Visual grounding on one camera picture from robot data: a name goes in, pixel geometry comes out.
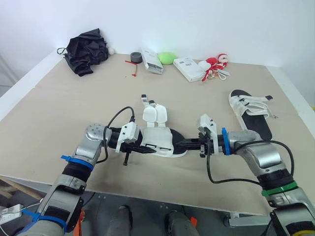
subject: table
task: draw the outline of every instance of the table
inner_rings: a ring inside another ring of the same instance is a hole
[[[240,130],[229,106],[228,95],[242,89],[254,96],[272,95],[270,109],[279,116],[267,123],[273,139],[287,144],[295,156],[295,180],[312,202],[315,190],[310,176],[314,173],[314,138],[296,110],[265,66],[229,63],[231,76],[226,81],[189,83],[173,66],[164,67],[163,75],[138,66],[137,77],[131,76],[134,65],[125,63],[128,55],[115,54],[93,74],[75,75],[60,61],[0,122],[0,175],[51,184],[66,163],[61,155],[71,155],[83,138],[85,128],[94,122],[106,124],[122,107],[135,109],[136,123],[142,120],[141,94],[164,105],[168,111],[167,126],[180,131],[185,138],[198,135],[196,121],[208,114],[218,131]],[[124,113],[113,126],[128,122]],[[289,157],[279,147],[288,168]],[[132,153],[128,166],[124,154],[109,150],[109,159],[98,164],[87,188],[102,193],[183,204],[195,207],[267,214],[270,210],[259,186],[231,182],[212,184],[206,172],[206,160],[197,151],[181,158],[164,158]],[[215,179],[244,177],[255,179],[240,156],[213,156]]]

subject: white sandal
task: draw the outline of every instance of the white sandal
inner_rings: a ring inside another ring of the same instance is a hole
[[[271,140],[272,134],[266,119],[273,115],[265,102],[272,96],[253,97],[243,90],[234,90],[229,95],[229,103],[243,130],[254,130],[263,140]]]

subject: gray tape roll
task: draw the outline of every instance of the gray tape roll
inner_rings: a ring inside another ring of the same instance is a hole
[[[139,64],[142,62],[142,56],[139,52],[134,52],[130,54],[130,60],[136,64]]]

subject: blue clamp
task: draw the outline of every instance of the blue clamp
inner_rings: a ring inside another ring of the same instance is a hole
[[[230,143],[228,141],[227,131],[225,127],[222,128],[222,135],[223,135],[224,146],[225,146],[225,155],[230,155]]]
[[[86,167],[88,167],[91,171],[93,170],[94,166],[92,164],[90,164],[89,162],[86,162],[84,160],[78,159],[78,158],[72,158],[71,156],[61,156],[61,159],[66,160],[67,162],[75,162],[75,163],[79,163],[81,165],[84,165]]]
[[[26,209],[23,209],[22,212],[25,213],[25,214],[27,214],[27,215],[30,215],[30,216],[32,217],[32,221],[33,221],[34,223],[37,222],[37,221],[39,221],[39,220],[49,220],[49,221],[56,222],[56,223],[62,225],[63,231],[64,231],[64,233],[66,233],[67,224],[65,223],[64,220],[61,220],[61,219],[59,219],[59,218],[57,218],[57,217],[53,217],[53,216],[45,216],[45,215],[42,216],[42,215],[40,215],[39,212],[34,213],[34,212],[31,212],[31,211],[26,210]]]

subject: white wall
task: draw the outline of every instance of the white wall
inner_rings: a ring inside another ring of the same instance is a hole
[[[281,66],[314,105],[314,15],[314,0],[2,0],[0,55],[22,77],[71,37],[100,28],[119,53],[226,52],[233,62]]]

